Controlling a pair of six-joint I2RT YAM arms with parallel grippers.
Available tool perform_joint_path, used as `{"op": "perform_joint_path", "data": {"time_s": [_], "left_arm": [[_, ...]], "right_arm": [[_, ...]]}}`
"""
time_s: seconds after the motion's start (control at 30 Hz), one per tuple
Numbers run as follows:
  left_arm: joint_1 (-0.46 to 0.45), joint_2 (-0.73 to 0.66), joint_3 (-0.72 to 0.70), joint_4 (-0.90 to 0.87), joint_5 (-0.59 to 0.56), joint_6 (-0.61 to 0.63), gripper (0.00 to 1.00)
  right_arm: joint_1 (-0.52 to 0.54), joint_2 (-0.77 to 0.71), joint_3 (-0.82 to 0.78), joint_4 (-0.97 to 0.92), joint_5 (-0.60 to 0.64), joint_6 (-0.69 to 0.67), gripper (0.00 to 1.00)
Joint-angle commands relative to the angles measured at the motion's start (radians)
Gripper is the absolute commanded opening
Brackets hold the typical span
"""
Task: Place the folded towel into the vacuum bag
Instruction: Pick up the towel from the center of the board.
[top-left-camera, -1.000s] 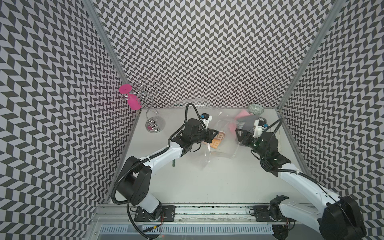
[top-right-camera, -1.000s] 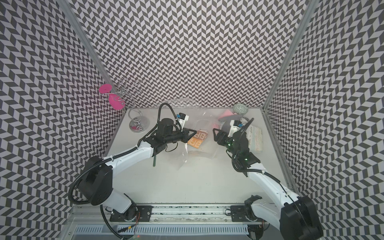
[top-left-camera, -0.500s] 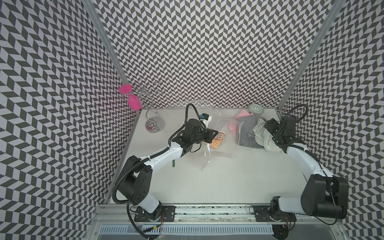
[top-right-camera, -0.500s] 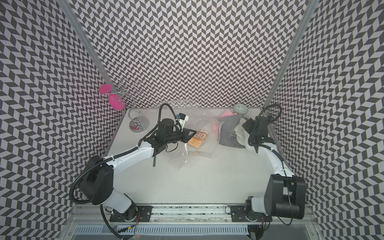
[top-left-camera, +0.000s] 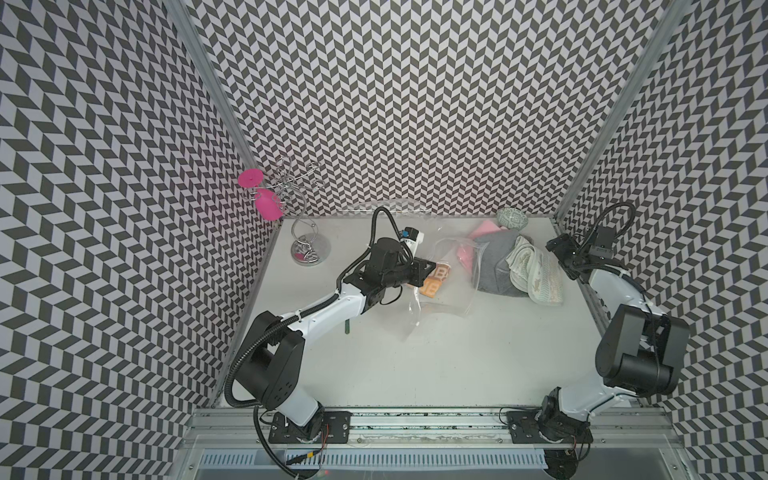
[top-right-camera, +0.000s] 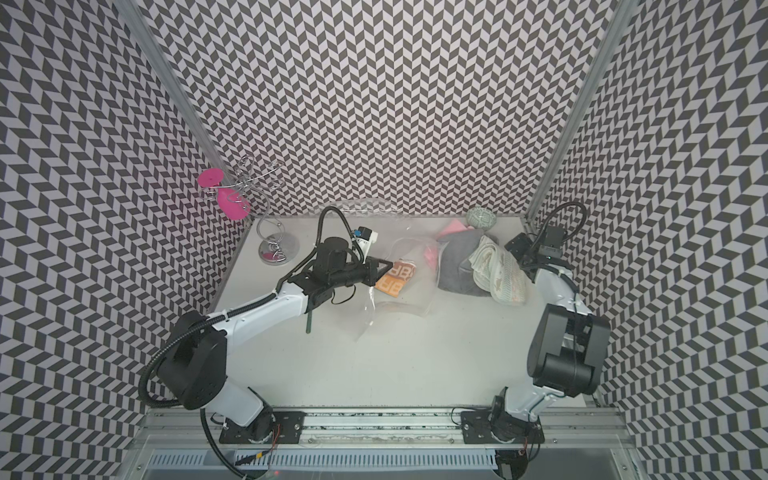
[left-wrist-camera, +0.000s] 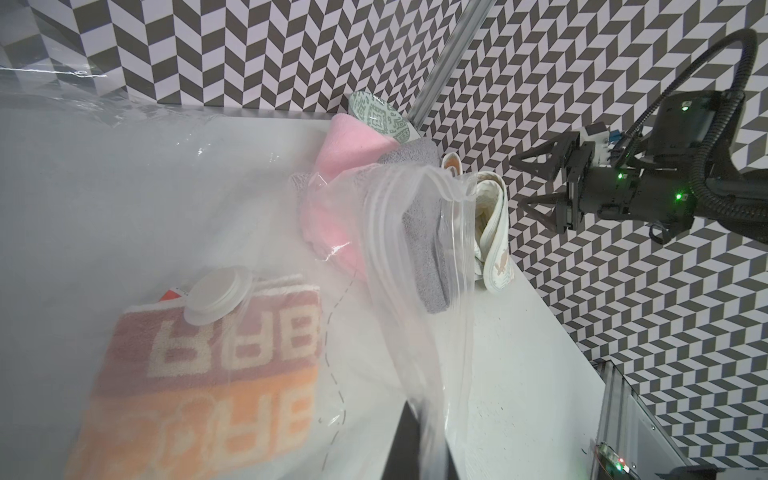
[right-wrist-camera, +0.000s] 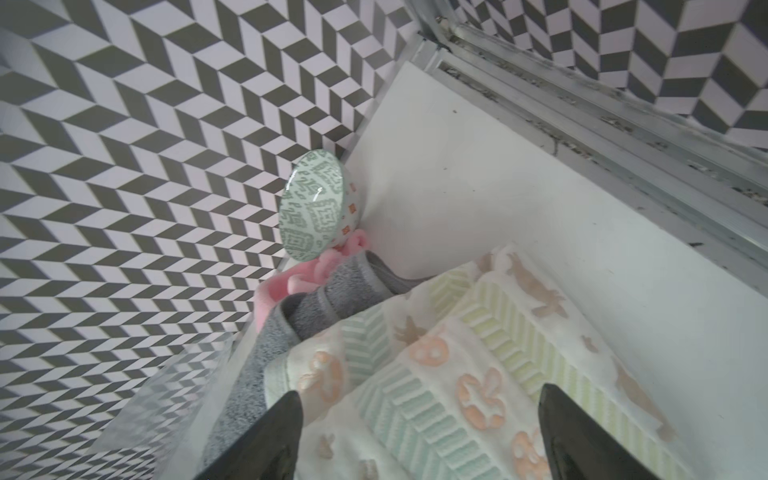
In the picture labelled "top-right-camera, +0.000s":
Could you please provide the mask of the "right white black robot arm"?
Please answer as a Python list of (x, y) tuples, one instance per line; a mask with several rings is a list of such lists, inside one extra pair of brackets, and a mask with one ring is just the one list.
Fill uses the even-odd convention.
[(545, 301), (527, 355), (530, 387), (504, 388), (488, 415), (502, 442), (541, 442), (539, 416), (554, 402), (596, 392), (607, 356), (610, 323), (581, 298), (572, 267), (562, 258), (568, 238), (562, 227), (544, 226), (535, 238), (523, 234), (507, 244)]

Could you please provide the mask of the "clear plastic vacuum bag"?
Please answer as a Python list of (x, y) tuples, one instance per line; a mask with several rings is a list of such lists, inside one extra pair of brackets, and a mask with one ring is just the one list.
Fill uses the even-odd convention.
[(353, 293), (339, 291), (335, 321), (353, 340), (359, 340), (388, 315), (425, 317), (438, 284), (442, 237), (468, 229), (459, 219), (421, 218), (404, 213), (393, 202), (378, 198), (336, 201), (332, 204), (352, 227), (368, 227), (372, 257), (392, 263), (373, 286), (356, 286)]

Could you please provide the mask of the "white patterned towel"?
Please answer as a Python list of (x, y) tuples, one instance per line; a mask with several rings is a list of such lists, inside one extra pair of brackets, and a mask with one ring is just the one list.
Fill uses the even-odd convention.
[(527, 302), (526, 275), (513, 255), (491, 238), (482, 236), (468, 261), (475, 285), (495, 302), (506, 306)]

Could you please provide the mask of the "grey towel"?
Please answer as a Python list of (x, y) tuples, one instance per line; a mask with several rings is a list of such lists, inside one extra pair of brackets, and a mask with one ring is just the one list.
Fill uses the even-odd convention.
[(484, 230), (469, 229), (449, 233), (438, 239), (439, 260), (437, 287), (450, 293), (473, 297), (490, 297), (473, 280), (469, 257), (477, 250)]

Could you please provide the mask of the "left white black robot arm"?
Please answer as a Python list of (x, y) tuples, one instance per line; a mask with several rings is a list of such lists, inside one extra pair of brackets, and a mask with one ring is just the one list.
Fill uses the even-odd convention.
[(245, 430), (248, 441), (272, 439), (272, 407), (253, 389), (229, 378), (228, 356), (285, 320), (309, 317), (331, 301), (338, 288), (375, 286), (394, 263), (369, 257), (370, 244), (366, 238), (330, 237), (265, 297), (214, 315), (183, 315), (151, 368), (174, 395), (172, 404), (219, 414)]

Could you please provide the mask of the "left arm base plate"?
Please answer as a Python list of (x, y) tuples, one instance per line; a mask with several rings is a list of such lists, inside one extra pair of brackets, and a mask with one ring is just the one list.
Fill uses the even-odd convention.
[(219, 442), (224, 445), (298, 444), (305, 419), (306, 413), (299, 410), (264, 410), (246, 427), (226, 419)]

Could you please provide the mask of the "orange lettered towel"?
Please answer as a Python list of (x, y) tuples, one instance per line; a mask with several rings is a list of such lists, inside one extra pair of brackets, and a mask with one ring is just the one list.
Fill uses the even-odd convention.
[(392, 269), (376, 283), (375, 289), (390, 297), (397, 298), (407, 283), (415, 276), (416, 270), (414, 262), (398, 260)]

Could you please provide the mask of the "pink towel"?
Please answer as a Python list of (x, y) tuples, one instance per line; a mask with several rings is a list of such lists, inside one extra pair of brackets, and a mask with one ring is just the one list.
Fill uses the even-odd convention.
[[(435, 235), (435, 239), (439, 240), (448, 234), (463, 232), (470, 229), (471, 226), (466, 226), (458, 219), (453, 219), (439, 233)], [(434, 271), (436, 271), (438, 267), (438, 257), (439, 250), (437, 246), (430, 245), (424, 249), (425, 261), (427, 265)]]

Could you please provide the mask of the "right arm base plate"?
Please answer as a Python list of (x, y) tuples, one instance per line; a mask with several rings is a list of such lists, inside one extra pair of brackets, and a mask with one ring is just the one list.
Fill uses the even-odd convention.
[(458, 422), (465, 444), (515, 444), (538, 445), (545, 442), (543, 427), (539, 422), (520, 420), (503, 412), (492, 417), (489, 409), (463, 410)]

